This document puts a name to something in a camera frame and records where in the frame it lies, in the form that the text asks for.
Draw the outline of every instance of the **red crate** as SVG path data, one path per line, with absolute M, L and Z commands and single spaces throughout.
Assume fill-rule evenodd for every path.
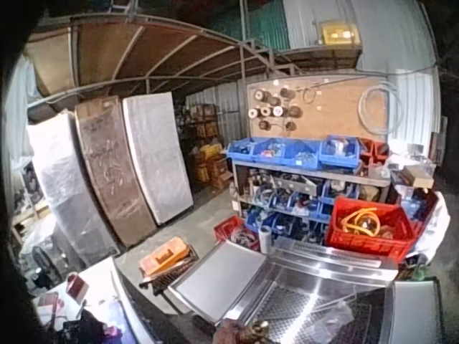
M 393 227 L 394 238 L 383 239 L 344 232 L 341 228 L 341 220 L 362 208 L 377 208 L 374 213 L 379 217 L 381 226 Z M 397 262 L 404 259 L 415 240 L 415 230 L 401 206 L 347 199 L 342 196 L 335 200 L 330 226 L 325 237 L 327 246 L 392 257 Z
M 370 140 L 369 138 L 359 138 L 360 144 L 364 145 L 366 148 L 366 151 L 364 149 L 360 150 L 360 156 L 368 156 L 371 157 L 375 154 L 374 152 L 374 142 L 373 140 Z
M 386 162 L 388 156 L 389 156 L 389 152 L 387 152 L 386 154 L 378 154 L 378 149 L 379 147 L 381 147 L 382 145 L 384 145 L 383 142 L 375 142 L 374 143 L 374 162 L 375 163 L 382 163 L 384 165 L 384 163 Z
M 239 226 L 244 226 L 244 220 L 236 215 L 233 215 L 214 227 L 215 237 L 221 242 L 230 240 L 232 232 L 234 232 Z M 245 227 L 243 231 L 246 231 L 251 235 L 255 235 L 257 240 L 250 246 L 250 249 L 253 251 L 260 251 L 260 241 L 258 240 L 258 235 Z

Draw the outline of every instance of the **orange plastic crate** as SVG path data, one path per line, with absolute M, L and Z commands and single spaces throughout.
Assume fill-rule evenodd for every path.
M 393 227 L 394 238 L 384 239 L 344 232 L 341 228 L 341 220 L 362 208 L 377 208 L 374 213 L 379 217 L 381 226 Z M 335 200 L 330 226 L 325 237 L 327 246 L 391 257 L 396 262 L 401 262 L 405 258 L 415 240 L 415 230 L 401 206 L 359 201 L 341 196 Z
M 224 220 L 221 224 L 218 224 L 217 226 L 214 227 L 215 237 L 217 238 L 218 241 L 221 241 L 221 242 L 227 239 L 230 240 L 232 232 L 234 232 L 237 227 L 243 226 L 243 225 L 244 225 L 244 220 L 236 215 L 233 215 L 230 218 Z M 243 230 L 257 237 L 257 234 L 254 233 L 253 231 L 250 231 L 249 229 L 246 229 L 246 228 L 244 228 Z M 250 246 L 250 249 L 252 249 L 253 251 L 259 251 L 260 242 L 258 240 L 255 241 Z

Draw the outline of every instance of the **yellow hose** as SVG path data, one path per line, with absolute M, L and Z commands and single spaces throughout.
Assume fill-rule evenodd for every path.
M 370 237 L 375 237 L 376 235 L 378 235 L 379 230 L 381 229 L 381 223 L 379 222 L 379 217 L 373 212 L 375 210 L 377 209 L 376 208 L 363 208 L 358 211 L 355 211 L 351 215 L 346 216 L 344 219 L 341 220 L 343 231 L 345 231 L 346 233 L 349 233 L 350 229 L 353 229 L 354 234 L 362 233 Z M 369 229 L 356 225 L 356 223 L 363 216 L 368 216 L 369 218 L 373 219 L 376 222 L 376 229 L 374 231 L 370 231 Z

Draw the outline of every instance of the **pegboard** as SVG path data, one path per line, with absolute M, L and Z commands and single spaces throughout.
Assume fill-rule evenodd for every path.
M 279 80 L 257 82 L 247 86 L 248 108 L 269 106 L 266 102 L 254 99 L 256 90 L 268 91 L 279 97 L 281 106 L 301 109 L 299 118 L 262 117 L 250 121 L 252 137 L 325 138 L 328 134 L 351 135 L 361 138 L 385 140 L 384 137 L 369 133 L 361 124 L 358 104 L 363 92 L 371 86 L 384 81 L 383 77 L 368 75 L 314 75 L 292 77 Z M 287 100 L 280 96 L 281 88 L 295 91 L 295 97 Z M 370 92 L 366 100 L 367 120 L 374 128 L 387 128 L 387 94 Z M 261 130 L 259 123 L 267 120 L 269 130 Z M 294 130 L 285 129 L 285 124 L 294 123 Z

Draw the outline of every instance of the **mattress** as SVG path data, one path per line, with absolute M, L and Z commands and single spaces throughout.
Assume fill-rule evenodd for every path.
M 94 192 L 119 239 L 130 247 L 156 231 L 131 162 L 118 97 L 79 104 L 77 131 Z
M 93 265 L 119 251 L 84 179 L 72 121 L 72 114 L 63 112 L 27 130 L 35 172 L 49 208 L 83 262 Z
M 123 115 L 139 183 L 162 224 L 193 205 L 171 93 L 125 98 Z

